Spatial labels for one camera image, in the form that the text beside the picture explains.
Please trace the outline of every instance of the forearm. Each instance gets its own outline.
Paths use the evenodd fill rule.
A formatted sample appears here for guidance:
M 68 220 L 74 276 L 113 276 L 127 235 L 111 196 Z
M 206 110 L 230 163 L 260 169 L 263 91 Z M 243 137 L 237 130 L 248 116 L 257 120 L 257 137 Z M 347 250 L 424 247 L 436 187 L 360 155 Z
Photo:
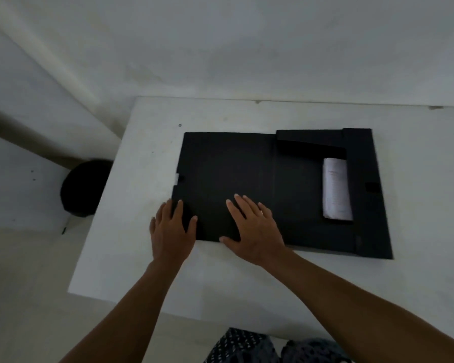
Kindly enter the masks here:
M 180 265 L 169 265 L 162 260 L 151 262 L 116 307 L 61 363 L 140 362 Z
M 454 340 L 422 319 L 285 249 L 263 267 L 359 363 L 454 361 Z

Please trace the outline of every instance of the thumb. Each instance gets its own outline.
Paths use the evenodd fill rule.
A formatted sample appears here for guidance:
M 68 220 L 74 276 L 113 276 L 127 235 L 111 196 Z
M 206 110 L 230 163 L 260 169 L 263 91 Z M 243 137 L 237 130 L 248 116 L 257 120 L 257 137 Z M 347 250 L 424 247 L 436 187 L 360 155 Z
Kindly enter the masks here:
M 219 238 L 220 243 L 224 244 L 229 248 L 233 253 L 237 254 L 237 250 L 239 250 L 239 242 L 234 241 L 232 238 L 229 237 L 220 237 Z
M 187 234 L 196 239 L 196 222 L 197 222 L 198 217 L 195 215 L 190 219 L 190 222 L 188 223 L 188 229 L 187 229 Z

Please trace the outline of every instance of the white table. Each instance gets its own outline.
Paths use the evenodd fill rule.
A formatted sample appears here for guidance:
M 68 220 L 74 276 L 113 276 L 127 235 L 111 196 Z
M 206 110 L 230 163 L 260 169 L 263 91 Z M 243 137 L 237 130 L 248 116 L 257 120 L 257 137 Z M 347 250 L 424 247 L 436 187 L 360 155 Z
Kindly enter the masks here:
M 69 292 L 119 301 L 144 272 L 149 220 L 171 195 L 184 132 L 343 127 L 373 129 L 395 260 L 299 254 L 454 337 L 454 108 L 138 98 Z M 277 280 L 207 241 L 196 242 L 162 311 L 327 336 Z

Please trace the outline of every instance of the floor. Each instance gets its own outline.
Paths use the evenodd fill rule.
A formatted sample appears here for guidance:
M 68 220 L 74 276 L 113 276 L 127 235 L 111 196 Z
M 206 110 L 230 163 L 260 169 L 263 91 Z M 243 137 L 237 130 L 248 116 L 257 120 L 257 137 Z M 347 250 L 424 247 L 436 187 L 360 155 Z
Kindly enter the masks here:
M 0 362 L 58 361 L 114 307 L 67 293 L 91 222 L 72 217 L 64 235 L 0 229 Z M 203 362 L 226 329 L 161 314 L 144 361 Z

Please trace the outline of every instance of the stack of paper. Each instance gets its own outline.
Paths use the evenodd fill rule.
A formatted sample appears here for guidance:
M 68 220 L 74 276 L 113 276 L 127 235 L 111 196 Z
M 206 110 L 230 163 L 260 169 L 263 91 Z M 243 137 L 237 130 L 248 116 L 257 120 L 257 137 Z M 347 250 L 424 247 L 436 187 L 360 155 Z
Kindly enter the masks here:
M 323 216 L 353 220 L 346 160 L 325 158 L 323 162 Z

